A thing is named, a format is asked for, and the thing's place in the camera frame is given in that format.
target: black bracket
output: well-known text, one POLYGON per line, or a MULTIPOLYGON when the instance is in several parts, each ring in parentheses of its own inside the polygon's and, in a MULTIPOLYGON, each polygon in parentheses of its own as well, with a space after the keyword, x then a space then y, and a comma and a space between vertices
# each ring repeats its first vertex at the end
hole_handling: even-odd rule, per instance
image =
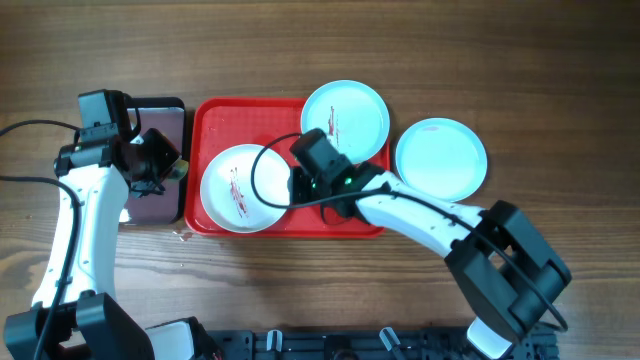
MULTIPOLYGON (((16 360, 31 360, 49 309, 36 306, 22 314, 7 318, 4 341, 16 360)), ((153 360, 153 349, 147 334, 107 294, 78 299, 59 306, 53 328, 44 347, 49 359, 147 359, 153 360), (63 347, 78 329, 85 344, 63 347)))
MULTIPOLYGON (((562 259, 515 206, 498 201, 480 215, 476 230, 501 250, 511 247, 511 260, 552 303, 571 281, 562 259)), ((478 317, 503 338, 519 343, 547 308, 509 264, 496 269, 491 252, 470 234, 455 241, 444 260, 478 317)))

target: black mount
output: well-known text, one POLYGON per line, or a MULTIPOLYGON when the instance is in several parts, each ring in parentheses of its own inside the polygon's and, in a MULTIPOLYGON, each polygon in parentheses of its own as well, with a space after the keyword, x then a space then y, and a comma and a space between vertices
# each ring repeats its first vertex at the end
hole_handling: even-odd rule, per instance
MULTIPOLYGON (((7 318, 4 340, 14 359, 33 359, 48 313, 38 304, 7 318)), ((53 324, 43 352, 49 359, 154 359, 144 330, 107 294, 59 306, 53 324), (80 331, 86 343, 65 348, 60 343, 71 338, 72 329, 80 331)))
POLYGON ((96 90, 78 96, 83 129, 82 141, 91 142, 120 136, 130 142, 140 134, 140 122, 131 128, 128 107, 136 107, 134 99, 118 90, 96 90))

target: wood grain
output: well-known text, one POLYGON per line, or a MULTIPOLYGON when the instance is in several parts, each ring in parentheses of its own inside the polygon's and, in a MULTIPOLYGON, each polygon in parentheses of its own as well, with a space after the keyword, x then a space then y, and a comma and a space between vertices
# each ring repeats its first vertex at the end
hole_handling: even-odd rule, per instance
MULTIPOLYGON (((79 124, 77 94, 309 95, 354 79, 392 113, 392 140, 457 119, 489 153, 465 203, 523 208, 571 268, 556 302, 563 359, 640 354, 640 15, 628 1, 9 1, 0 6, 0 126, 79 124)), ((0 173, 52 175, 64 129, 0 142, 0 173)), ((25 311, 49 256, 55 189, 0 183, 0 322, 25 311)), ((442 261, 387 232, 371 241, 202 238, 122 228, 116 285, 143 326, 211 329, 463 325, 442 261)), ((8 359, 4 347, 0 359, 8 359)))

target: red tray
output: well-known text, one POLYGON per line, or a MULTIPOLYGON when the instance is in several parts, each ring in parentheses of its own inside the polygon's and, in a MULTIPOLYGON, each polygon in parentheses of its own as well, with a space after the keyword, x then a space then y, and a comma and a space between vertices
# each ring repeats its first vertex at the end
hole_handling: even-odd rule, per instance
MULTIPOLYGON (((216 225, 204 211, 200 201, 200 179, 216 155, 240 144, 266 145, 278 136, 300 131, 300 113, 306 99, 230 97, 212 98, 198 110, 193 124, 191 159, 184 219, 201 235, 268 236, 268 237, 342 237, 372 238, 383 229, 352 219, 338 225, 327 225, 320 207, 288 210, 271 227, 252 234, 229 232, 216 225)), ((291 166, 297 165, 289 147, 295 138, 276 144, 276 151, 291 166)), ((389 143, 370 162, 389 169, 389 143)))

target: purple phone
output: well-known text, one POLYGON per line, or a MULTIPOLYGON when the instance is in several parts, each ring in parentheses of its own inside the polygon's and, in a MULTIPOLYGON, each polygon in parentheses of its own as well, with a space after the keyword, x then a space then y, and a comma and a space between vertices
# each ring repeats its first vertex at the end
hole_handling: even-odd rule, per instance
MULTIPOLYGON (((137 100, 141 101, 138 105, 140 122, 142 123, 140 135, 155 128, 166 136, 178 151, 184 154, 186 148, 184 141, 185 111, 182 101, 177 98, 149 99, 153 105, 166 103, 167 107, 144 107, 145 99, 137 100)), ((129 109, 129 118, 132 122, 137 122, 134 109, 129 109)), ((141 141, 140 136, 132 142, 138 141, 141 141)), ((120 223, 126 225, 170 224, 178 220, 182 216, 181 203, 186 185, 184 180, 186 179, 164 181, 162 185, 166 190, 163 195, 148 195, 142 198, 129 195, 120 214, 120 223)))

